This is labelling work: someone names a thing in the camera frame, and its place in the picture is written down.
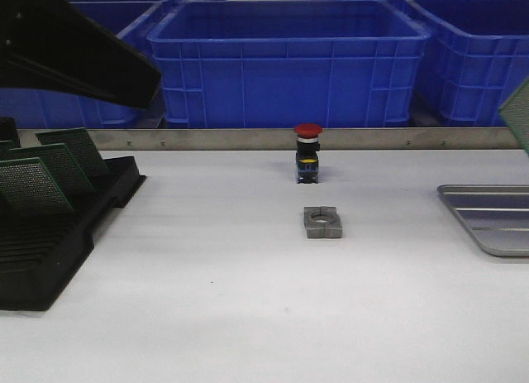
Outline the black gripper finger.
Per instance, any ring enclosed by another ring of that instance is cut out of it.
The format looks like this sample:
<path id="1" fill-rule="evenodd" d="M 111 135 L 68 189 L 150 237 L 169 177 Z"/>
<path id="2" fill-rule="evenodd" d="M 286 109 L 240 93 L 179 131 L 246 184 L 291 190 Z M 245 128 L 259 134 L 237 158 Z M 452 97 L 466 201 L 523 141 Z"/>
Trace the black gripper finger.
<path id="1" fill-rule="evenodd" d="M 67 0 L 1 0 L 1 85 L 147 108 L 161 73 Z"/>

